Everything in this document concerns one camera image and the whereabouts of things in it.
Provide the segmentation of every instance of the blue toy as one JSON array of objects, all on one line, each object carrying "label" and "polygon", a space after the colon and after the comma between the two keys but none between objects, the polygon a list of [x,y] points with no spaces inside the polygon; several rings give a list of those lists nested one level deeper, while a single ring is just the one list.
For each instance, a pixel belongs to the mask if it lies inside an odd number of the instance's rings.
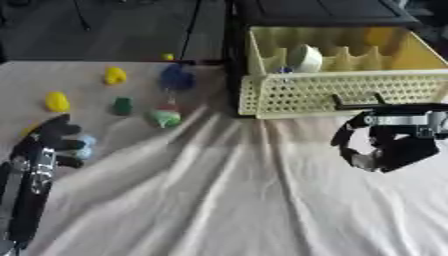
[{"label": "blue toy", "polygon": [[85,146],[80,150],[76,150],[75,152],[75,156],[81,160],[89,159],[92,156],[92,154],[93,150],[88,146]]},{"label": "blue toy", "polygon": [[87,146],[94,146],[96,144],[96,138],[89,134],[83,134],[78,137],[78,140],[84,141]]},{"label": "blue toy", "polygon": [[96,144],[96,138],[89,134],[83,134],[78,137],[78,140],[83,141],[85,146],[82,149],[74,151],[73,155],[81,160],[87,160],[92,157],[92,147]]},{"label": "blue toy", "polygon": [[162,71],[160,87],[167,91],[184,91],[194,86],[193,74],[185,72],[180,64],[172,64]]}]

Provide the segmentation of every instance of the white cup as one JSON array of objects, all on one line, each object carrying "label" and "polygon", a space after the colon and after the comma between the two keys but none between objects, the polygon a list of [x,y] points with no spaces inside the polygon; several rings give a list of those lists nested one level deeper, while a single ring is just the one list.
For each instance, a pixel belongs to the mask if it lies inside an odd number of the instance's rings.
[{"label": "white cup", "polygon": [[316,73],[322,67],[323,57],[317,48],[302,44],[288,52],[287,66],[294,72]]}]

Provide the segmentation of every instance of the yellow object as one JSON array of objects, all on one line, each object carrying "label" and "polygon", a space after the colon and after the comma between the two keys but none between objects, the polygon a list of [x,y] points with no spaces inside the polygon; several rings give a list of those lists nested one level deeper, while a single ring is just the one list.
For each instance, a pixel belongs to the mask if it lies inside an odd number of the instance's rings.
[{"label": "yellow object", "polygon": [[123,69],[119,67],[106,68],[106,74],[104,75],[104,82],[107,85],[116,85],[126,82],[127,75]]},{"label": "yellow object", "polygon": [[31,131],[33,131],[34,129],[36,129],[39,126],[39,124],[32,124],[28,127],[26,127],[25,129],[23,129],[20,132],[20,136],[25,137],[28,135],[28,133],[30,133]]},{"label": "yellow object", "polygon": [[166,61],[174,60],[174,55],[172,53],[165,53],[162,57],[163,57],[163,60],[166,60]]},{"label": "yellow object", "polygon": [[70,102],[62,92],[50,92],[45,98],[45,106],[52,112],[67,112],[70,110]]}]

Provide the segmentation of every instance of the tripod leg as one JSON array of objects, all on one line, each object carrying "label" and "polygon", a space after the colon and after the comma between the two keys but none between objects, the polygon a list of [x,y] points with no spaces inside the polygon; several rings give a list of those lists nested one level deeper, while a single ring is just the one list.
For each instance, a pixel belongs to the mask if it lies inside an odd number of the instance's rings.
[{"label": "tripod leg", "polygon": [[79,8],[78,0],[73,0],[73,4],[75,5],[76,14],[78,15],[79,21],[81,22],[82,28],[85,31],[90,31],[91,27],[81,13],[81,9]]}]

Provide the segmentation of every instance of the yellow plastic basket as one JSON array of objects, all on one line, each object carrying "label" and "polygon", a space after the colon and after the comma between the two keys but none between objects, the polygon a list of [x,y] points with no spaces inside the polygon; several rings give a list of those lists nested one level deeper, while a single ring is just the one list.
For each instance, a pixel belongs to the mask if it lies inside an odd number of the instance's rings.
[{"label": "yellow plastic basket", "polygon": [[[239,114],[293,118],[334,112],[332,94],[347,104],[440,102],[448,90],[448,64],[402,28],[276,28],[249,32],[248,70]],[[276,72],[298,44],[324,56],[319,73]]]}]

